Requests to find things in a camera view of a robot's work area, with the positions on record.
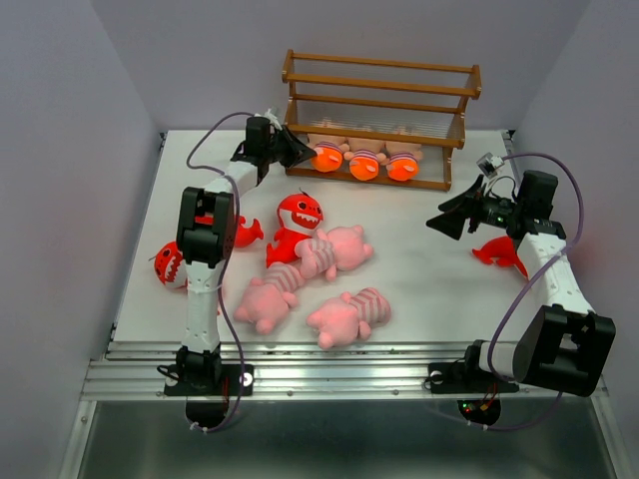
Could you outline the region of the boy doll black hair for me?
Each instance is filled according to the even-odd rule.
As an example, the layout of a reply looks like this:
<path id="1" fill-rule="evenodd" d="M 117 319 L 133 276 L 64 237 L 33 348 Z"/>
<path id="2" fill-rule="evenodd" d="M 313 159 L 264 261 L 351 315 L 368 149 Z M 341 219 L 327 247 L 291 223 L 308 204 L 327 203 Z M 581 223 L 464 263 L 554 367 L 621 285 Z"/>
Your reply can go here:
<path id="1" fill-rule="evenodd" d="M 308 146 L 316 152 L 311 159 L 311 165 L 321 173 L 338 170 L 343 155 L 349 151 L 347 138 L 338 135 L 308 134 Z"/>

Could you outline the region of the boy doll from corner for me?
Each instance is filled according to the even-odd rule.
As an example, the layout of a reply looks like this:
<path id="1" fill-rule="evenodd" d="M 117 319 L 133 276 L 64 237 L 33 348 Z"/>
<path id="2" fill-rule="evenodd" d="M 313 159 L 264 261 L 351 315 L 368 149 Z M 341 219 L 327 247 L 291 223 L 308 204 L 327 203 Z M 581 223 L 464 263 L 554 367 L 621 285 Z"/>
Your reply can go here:
<path id="1" fill-rule="evenodd" d="M 407 182 L 419 173 L 423 158 L 421 145 L 410 142 L 386 141 L 387 175 L 394 181 Z"/>

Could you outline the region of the pink pig plush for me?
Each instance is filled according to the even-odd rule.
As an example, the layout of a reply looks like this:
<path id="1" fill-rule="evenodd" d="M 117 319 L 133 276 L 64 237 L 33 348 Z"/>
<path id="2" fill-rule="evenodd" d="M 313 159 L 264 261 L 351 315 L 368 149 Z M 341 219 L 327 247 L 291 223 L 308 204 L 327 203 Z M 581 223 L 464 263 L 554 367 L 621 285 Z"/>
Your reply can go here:
<path id="1" fill-rule="evenodd" d="M 234 311 L 234 320 L 252 324 L 258 334 L 270 334 L 299 305 L 297 291 L 305 283 L 296 266 L 274 262 L 263 277 L 251 279 Z"/>
<path id="2" fill-rule="evenodd" d="M 318 333 L 318 346 L 328 350 L 368 340 L 372 329 L 387 324 L 390 317 L 388 300 L 377 289 L 366 287 L 326 300 L 306 323 Z"/>
<path id="3" fill-rule="evenodd" d="M 300 273 L 311 279 L 323 274 L 335 281 L 339 271 L 350 271 L 372 258 L 373 246 L 364 240 L 360 225 L 338 227 L 328 232 L 317 230 L 311 239 L 301 240 L 295 247 L 300 259 Z"/>

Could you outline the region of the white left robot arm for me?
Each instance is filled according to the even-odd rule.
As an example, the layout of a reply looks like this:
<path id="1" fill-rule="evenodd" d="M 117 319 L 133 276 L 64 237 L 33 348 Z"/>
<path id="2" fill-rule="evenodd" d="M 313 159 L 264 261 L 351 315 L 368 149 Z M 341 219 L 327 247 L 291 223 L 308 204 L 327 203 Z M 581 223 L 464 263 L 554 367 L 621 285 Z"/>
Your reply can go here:
<path id="1" fill-rule="evenodd" d="M 218 325 L 229 317 L 222 286 L 235 248 L 241 198 L 261 184 L 271 165 L 289 169 L 313 154 L 274 114 L 242 116 L 245 136 L 229 162 L 202 164 L 201 170 L 216 178 L 182 192 L 176 244 L 187 274 L 187 322 L 174 363 L 158 369 L 167 396 L 243 394 L 247 366 L 223 362 Z"/>

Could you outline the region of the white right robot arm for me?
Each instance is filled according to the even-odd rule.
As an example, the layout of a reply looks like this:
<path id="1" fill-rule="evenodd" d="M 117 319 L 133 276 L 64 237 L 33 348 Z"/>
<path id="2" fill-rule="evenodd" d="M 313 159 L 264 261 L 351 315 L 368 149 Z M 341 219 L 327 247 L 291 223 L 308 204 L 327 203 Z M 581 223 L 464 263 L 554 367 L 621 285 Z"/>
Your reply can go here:
<path id="1" fill-rule="evenodd" d="M 482 178 L 439 206 L 426 226 L 454 240 L 481 224 L 505 230 L 539 308 L 516 344 L 478 339 L 459 365 L 462 383 L 481 389 L 494 377 L 580 397 L 598 384 L 616 335 L 581 292 L 566 249 L 563 226 L 551 219 L 558 180 L 527 171 L 516 197 L 494 198 Z"/>

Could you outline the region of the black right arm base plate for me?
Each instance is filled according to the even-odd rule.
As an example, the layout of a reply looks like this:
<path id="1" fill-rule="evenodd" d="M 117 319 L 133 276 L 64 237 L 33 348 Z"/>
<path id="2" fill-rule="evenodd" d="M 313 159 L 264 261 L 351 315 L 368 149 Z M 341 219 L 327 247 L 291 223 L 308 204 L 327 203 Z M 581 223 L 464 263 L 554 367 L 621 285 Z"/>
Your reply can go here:
<path id="1" fill-rule="evenodd" d="M 490 373 L 453 361 L 430 363 L 422 384 L 433 394 L 479 394 L 492 393 L 499 382 Z"/>

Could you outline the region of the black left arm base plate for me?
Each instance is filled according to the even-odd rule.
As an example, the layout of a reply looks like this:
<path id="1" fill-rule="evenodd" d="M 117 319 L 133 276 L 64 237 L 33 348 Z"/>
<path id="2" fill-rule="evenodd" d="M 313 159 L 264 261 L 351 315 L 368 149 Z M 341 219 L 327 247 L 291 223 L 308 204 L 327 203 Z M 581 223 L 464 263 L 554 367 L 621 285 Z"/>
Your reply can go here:
<path id="1" fill-rule="evenodd" d="M 212 371 L 189 371 L 182 375 L 175 364 L 159 365 L 164 377 L 164 394 L 169 397 L 251 396 L 255 369 L 251 364 L 221 363 Z"/>

